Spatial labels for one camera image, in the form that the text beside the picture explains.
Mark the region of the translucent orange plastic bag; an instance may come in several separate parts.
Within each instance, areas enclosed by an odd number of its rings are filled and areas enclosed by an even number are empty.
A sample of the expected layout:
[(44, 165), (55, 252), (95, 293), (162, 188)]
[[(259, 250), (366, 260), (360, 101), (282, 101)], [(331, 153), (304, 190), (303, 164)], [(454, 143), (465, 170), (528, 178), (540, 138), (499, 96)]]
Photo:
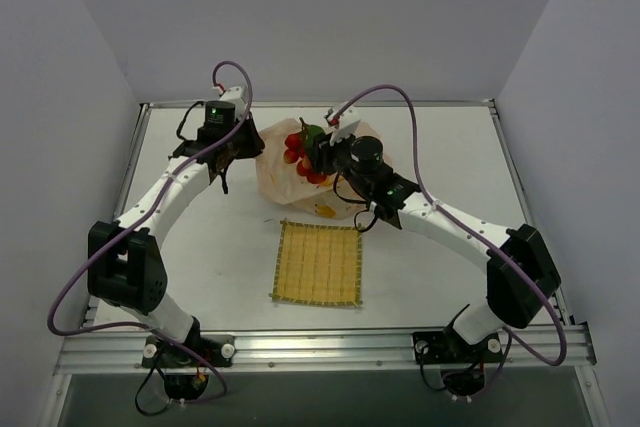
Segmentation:
[(362, 210), (361, 198), (346, 180), (311, 168), (308, 137), (324, 128), (288, 118), (259, 132), (264, 142), (255, 159), (258, 192), (266, 200), (326, 219), (342, 220)]

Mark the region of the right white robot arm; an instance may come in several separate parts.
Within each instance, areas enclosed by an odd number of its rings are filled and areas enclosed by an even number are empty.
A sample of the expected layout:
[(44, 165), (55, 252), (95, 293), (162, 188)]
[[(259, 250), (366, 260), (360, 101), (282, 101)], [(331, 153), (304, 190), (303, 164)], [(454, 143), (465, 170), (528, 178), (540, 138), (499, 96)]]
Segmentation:
[(444, 347), (455, 359), (475, 353), (504, 327), (526, 328), (561, 285), (559, 272), (537, 229), (488, 223), (428, 199), (419, 185), (396, 173), (372, 136), (333, 142), (328, 133), (306, 140), (317, 173), (337, 174), (374, 216), (399, 230), (421, 234), (478, 267), (486, 278), (484, 301), (464, 308), (444, 330)]

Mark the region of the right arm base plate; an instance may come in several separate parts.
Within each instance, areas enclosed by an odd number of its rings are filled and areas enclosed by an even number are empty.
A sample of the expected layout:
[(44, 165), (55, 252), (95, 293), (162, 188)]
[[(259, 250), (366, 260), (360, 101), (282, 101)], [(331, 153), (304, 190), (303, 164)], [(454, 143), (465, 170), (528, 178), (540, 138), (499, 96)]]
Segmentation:
[(415, 361), (423, 365), (498, 363), (503, 356), (497, 333), (469, 345), (453, 331), (423, 330), (412, 333), (412, 343)]

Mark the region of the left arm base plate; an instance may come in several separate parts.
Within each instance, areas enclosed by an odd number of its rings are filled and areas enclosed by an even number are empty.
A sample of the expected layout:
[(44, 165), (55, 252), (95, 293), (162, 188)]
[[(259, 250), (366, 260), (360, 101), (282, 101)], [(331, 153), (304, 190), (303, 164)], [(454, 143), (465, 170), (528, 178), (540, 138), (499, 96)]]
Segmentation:
[[(196, 341), (189, 349), (216, 368), (230, 367), (235, 354), (235, 346), (230, 341), (218, 342), (206, 338)], [(158, 367), (170, 369), (203, 366), (202, 362), (182, 348), (156, 336), (148, 336), (143, 348), (141, 366), (150, 368), (154, 361)]]

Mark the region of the red fake fruit bunch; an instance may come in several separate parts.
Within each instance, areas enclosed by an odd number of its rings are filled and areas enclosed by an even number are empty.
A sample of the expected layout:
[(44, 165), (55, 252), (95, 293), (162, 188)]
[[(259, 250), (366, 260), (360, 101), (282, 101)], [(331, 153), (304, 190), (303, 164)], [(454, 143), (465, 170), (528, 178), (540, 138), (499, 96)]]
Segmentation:
[(313, 138), (318, 134), (324, 134), (325, 130), (318, 125), (306, 123), (302, 117), (299, 121), (299, 130), (288, 134), (284, 140), (286, 149), (283, 161), (287, 165), (294, 165), (296, 174), (308, 183), (316, 186), (327, 185), (329, 176), (315, 173), (305, 153), (305, 148), (310, 146)]

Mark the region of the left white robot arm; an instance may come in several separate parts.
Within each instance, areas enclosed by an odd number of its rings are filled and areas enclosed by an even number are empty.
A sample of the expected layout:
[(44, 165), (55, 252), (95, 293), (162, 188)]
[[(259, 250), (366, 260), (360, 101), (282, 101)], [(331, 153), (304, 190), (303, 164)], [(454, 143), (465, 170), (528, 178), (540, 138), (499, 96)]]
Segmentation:
[(228, 192), (226, 176), (234, 161), (254, 159), (264, 149), (253, 119), (240, 121), (244, 110), (238, 101), (202, 106), (204, 122), (196, 138), (181, 141), (134, 207), (110, 224), (94, 224), (88, 234), (89, 293), (168, 338), (166, 355), (179, 366), (200, 358), (200, 324), (168, 293), (162, 244), (190, 203), (217, 178)]

